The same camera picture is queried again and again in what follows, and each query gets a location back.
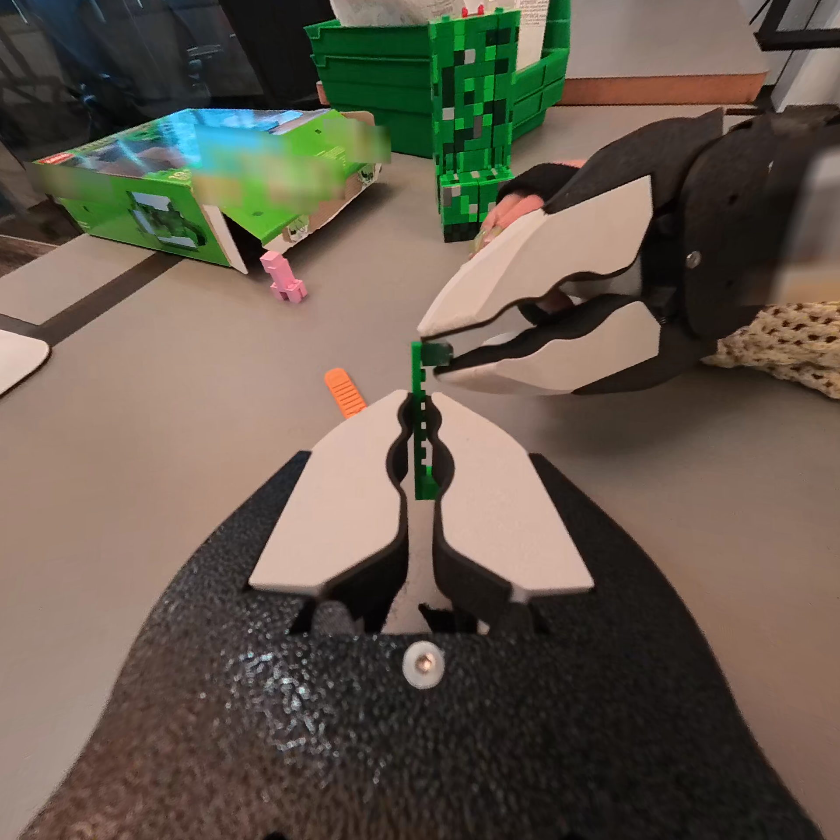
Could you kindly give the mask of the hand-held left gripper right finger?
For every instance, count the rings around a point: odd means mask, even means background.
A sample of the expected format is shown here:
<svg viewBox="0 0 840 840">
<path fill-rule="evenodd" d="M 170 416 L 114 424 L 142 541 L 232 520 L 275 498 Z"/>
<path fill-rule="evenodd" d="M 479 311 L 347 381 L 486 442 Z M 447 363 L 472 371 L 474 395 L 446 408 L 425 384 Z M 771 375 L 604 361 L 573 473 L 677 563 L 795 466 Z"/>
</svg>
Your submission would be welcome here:
<svg viewBox="0 0 840 840">
<path fill-rule="evenodd" d="M 532 601 L 594 586 L 527 450 L 453 398 L 430 396 L 440 495 L 438 588 L 451 601 Z"/>
</svg>

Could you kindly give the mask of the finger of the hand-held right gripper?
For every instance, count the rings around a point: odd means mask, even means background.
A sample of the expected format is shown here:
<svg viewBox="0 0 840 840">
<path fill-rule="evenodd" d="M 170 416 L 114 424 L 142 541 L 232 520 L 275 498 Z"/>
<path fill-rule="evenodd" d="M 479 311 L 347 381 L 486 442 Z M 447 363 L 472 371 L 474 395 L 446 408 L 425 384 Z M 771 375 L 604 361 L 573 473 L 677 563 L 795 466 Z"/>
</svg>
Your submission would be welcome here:
<svg viewBox="0 0 840 840">
<path fill-rule="evenodd" d="M 653 359 L 659 322 L 641 301 L 594 299 L 547 328 L 481 346 L 458 364 L 436 369 L 445 385 L 473 392 L 568 395 Z"/>
<path fill-rule="evenodd" d="M 418 335 L 430 340 L 483 325 L 573 275 L 624 271 L 653 214 L 652 178 L 645 175 L 556 213 L 521 216 L 458 269 L 418 324 Z"/>
</svg>

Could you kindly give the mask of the pink lego pig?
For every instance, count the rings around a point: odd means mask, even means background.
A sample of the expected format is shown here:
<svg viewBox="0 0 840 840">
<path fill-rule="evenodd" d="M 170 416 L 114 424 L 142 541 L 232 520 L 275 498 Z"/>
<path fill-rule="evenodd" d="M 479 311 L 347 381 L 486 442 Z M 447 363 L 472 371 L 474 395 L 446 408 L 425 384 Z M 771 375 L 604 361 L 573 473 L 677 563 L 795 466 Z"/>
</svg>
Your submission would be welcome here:
<svg viewBox="0 0 840 840">
<path fill-rule="evenodd" d="M 307 297 L 305 284 L 295 277 L 288 259 L 280 252 L 267 250 L 260 263 L 272 279 L 270 290 L 278 300 L 300 303 Z"/>
</svg>

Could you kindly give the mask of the white paper bags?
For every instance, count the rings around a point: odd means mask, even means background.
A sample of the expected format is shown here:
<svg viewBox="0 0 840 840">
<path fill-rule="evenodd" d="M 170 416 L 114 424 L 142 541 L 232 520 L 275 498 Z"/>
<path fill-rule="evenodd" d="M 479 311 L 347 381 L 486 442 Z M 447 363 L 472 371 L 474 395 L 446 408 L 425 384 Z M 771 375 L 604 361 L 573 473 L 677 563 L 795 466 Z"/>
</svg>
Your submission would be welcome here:
<svg viewBox="0 0 840 840">
<path fill-rule="evenodd" d="M 444 16 L 460 17 L 464 9 L 486 14 L 498 9 L 520 12 L 521 34 L 542 37 L 549 18 L 548 1 L 329 1 L 342 25 L 354 27 L 425 25 Z"/>
</svg>

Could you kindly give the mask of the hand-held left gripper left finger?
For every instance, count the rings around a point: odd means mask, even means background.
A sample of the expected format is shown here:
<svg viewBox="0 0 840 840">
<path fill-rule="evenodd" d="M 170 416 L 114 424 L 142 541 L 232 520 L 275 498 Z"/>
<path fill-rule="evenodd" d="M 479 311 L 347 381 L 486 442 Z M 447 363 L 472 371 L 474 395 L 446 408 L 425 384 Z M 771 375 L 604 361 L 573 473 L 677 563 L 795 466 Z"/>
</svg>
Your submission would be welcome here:
<svg viewBox="0 0 840 840">
<path fill-rule="evenodd" d="M 257 590 L 392 599 L 406 579 L 412 397 L 398 389 L 312 449 L 249 577 Z"/>
</svg>

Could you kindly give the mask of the narrow green lego plate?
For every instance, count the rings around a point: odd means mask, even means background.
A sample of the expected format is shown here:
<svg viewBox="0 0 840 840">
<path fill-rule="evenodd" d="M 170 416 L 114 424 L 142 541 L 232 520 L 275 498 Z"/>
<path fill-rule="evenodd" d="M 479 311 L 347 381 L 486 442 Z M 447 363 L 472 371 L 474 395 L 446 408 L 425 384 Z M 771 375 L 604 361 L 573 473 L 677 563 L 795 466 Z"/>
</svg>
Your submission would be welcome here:
<svg viewBox="0 0 840 840">
<path fill-rule="evenodd" d="M 412 364 L 412 405 L 413 405 L 413 482 L 415 499 L 422 465 L 430 465 L 427 458 L 427 428 L 426 428 L 426 367 L 419 363 L 419 344 L 414 341 L 411 345 Z"/>
</svg>

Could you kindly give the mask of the green lego box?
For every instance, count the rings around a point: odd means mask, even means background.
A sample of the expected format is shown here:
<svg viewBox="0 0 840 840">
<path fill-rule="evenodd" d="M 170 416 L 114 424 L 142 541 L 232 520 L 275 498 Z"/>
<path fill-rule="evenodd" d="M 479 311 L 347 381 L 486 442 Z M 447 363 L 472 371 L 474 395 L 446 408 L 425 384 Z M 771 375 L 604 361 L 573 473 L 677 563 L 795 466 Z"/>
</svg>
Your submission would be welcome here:
<svg viewBox="0 0 840 840">
<path fill-rule="evenodd" d="M 189 108 L 26 170 L 88 235 L 245 274 L 331 222 L 391 154 L 369 112 Z"/>
</svg>

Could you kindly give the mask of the orange brick separator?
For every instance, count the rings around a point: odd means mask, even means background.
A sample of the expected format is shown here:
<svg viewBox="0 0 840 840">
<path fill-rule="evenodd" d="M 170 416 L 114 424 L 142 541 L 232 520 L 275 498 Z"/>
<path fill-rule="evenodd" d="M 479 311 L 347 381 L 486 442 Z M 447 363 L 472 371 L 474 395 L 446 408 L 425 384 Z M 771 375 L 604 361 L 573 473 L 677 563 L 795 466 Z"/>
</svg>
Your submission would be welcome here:
<svg viewBox="0 0 840 840">
<path fill-rule="evenodd" d="M 367 407 L 361 392 L 345 369 L 332 368 L 324 374 L 323 380 L 344 419 L 361 413 Z"/>
</svg>

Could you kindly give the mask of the green pixelated lego model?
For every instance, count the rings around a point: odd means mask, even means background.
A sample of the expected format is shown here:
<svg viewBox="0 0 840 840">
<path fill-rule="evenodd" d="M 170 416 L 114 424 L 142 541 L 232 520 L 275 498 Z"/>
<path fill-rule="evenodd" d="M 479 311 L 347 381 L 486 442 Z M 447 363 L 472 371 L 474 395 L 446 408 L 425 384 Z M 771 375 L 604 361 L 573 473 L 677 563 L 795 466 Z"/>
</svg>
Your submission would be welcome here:
<svg viewBox="0 0 840 840">
<path fill-rule="evenodd" d="M 520 12 L 497 7 L 427 25 L 437 211 L 446 243 L 477 236 L 511 179 Z"/>
</svg>

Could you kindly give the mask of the person's right hand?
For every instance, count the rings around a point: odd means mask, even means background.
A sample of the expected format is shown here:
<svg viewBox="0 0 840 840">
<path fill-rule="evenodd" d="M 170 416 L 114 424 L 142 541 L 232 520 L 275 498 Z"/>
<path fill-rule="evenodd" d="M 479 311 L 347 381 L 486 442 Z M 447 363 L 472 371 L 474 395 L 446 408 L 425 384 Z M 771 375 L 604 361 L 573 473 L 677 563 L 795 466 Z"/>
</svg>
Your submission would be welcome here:
<svg viewBox="0 0 840 840">
<path fill-rule="evenodd" d="M 470 247 L 476 256 L 520 217 L 540 210 L 582 168 L 586 159 L 536 164 L 505 184 Z"/>
</svg>

